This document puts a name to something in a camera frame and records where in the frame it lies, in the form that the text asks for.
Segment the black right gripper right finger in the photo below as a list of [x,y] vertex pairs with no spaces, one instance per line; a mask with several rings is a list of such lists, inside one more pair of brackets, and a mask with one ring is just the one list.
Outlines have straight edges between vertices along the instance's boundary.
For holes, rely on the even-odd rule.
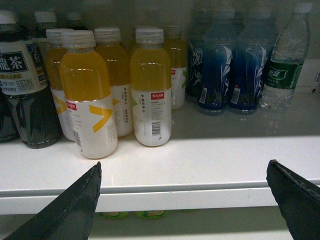
[[275,159],[266,180],[294,240],[320,238],[320,188]]

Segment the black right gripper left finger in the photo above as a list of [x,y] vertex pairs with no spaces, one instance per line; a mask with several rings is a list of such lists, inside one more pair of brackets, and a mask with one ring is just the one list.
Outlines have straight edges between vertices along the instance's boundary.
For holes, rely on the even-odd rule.
[[102,181],[98,162],[7,240],[87,240]]

